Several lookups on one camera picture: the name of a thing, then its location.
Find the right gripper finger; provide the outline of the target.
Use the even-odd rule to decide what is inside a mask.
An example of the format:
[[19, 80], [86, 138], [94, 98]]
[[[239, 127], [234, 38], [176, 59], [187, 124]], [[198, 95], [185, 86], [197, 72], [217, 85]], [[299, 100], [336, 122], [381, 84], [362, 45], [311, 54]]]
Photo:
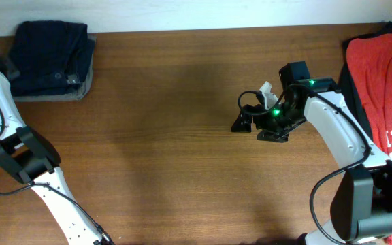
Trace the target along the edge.
[[250, 133], [252, 131], [252, 116], [240, 112], [231, 126], [233, 133]]
[[266, 142], [287, 142], [289, 134], [280, 135], [269, 131], [261, 131], [257, 135], [257, 140]]

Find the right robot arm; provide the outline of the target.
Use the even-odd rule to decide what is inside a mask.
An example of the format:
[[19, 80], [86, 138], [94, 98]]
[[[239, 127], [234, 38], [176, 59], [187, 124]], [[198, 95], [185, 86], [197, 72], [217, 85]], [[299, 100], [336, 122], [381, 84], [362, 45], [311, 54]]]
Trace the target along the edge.
[[[331, 78], [285, 82], [277, 97], [266, 82], [253, 91], [257, 105], [241, 105], [234, 133], [259, 130], [258, 140], [286, 142], [289, 133], [309, 122], [333, 155], [338, 169], [313, 187], [309, 207], [316, 230], [297, 244], [373, 244], [392, 235], [392, 160], [369, 138], [351, 114]], [[321, 224], [314, 198], [328, 180], [342, 176], [330, 205], [330, 219]]]

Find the black garment under pile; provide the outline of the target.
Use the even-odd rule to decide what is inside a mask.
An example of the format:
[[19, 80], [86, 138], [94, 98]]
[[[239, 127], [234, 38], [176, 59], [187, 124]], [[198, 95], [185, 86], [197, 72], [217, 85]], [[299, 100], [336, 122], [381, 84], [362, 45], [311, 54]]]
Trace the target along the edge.
[[386, 23], [379, 31], [374, 33], [366, 33], [363, 35], [358, 35], [356, 37], [352, 37], [350, 39], [345, 39], [341, 43], [344, 64], [340, 72], [340, 77], [338, 80], [338, 86], [343, 94], [347, 107], [357, 120], [362, 129], [367, 133], [367, 135], [372, 139], [372, 129], [370, 126], [370, 122], [367, 118], [367, 114], [365, 112], [364, 107], [361, 104], [361, 100], [359, 94], [357, 92], [357, 88], [355, 86], [353, 77], [348, 68], [348, 64], [346, 61], [346, 51], [351, 41], [354, 39], [370, 39], [374, 37], [379, 37], [384, 34], [392, 34], [392, 22]]

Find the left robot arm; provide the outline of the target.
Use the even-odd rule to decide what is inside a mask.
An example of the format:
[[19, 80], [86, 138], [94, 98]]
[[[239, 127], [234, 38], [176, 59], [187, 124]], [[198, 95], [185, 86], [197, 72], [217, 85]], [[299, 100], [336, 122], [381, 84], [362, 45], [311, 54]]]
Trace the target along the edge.
[[45, 203], [69, 244], [112, 244], [105, 229], [75, 200], [54, 146], [27, 126], [0, 68], [0, 168]]

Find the red printed t-shirt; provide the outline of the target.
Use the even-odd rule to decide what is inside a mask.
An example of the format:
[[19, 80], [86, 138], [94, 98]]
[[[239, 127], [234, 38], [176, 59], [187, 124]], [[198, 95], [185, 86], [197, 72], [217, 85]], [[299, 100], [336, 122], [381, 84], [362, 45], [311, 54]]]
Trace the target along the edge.
[[346, 61], [372, 140], [392, 160], [392, 34], [352, 40]]

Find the navy blue shorts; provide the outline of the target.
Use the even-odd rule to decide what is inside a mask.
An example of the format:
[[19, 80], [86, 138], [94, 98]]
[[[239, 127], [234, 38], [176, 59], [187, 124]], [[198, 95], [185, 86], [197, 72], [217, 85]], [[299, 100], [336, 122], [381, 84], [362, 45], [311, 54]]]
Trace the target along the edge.
[[86, 50], [88, 25], [57, 20], [27, 21], [16, 30], [9, 60], [19, 71], [10, 80], [15, 96], [41, 95], [66, 87], [65, 75], [77, 71], [78, 54]]

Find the folded grey shorts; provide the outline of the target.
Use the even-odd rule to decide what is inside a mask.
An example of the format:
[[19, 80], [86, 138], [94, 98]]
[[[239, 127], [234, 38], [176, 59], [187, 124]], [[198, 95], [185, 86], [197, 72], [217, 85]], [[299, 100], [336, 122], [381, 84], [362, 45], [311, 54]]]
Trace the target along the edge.
[[93, 53], [97, 38], [87, 35], [86, 50], [78, 54], [77, 71], [65, 75], [67, 86], [56, 88], [60, 94], [51, 94], [51, 89], [46, 89], [41, 95], [13, 96], [17, 102], [43, 102], [43, 101], [78, 101], [91, 89], [93, 83]]

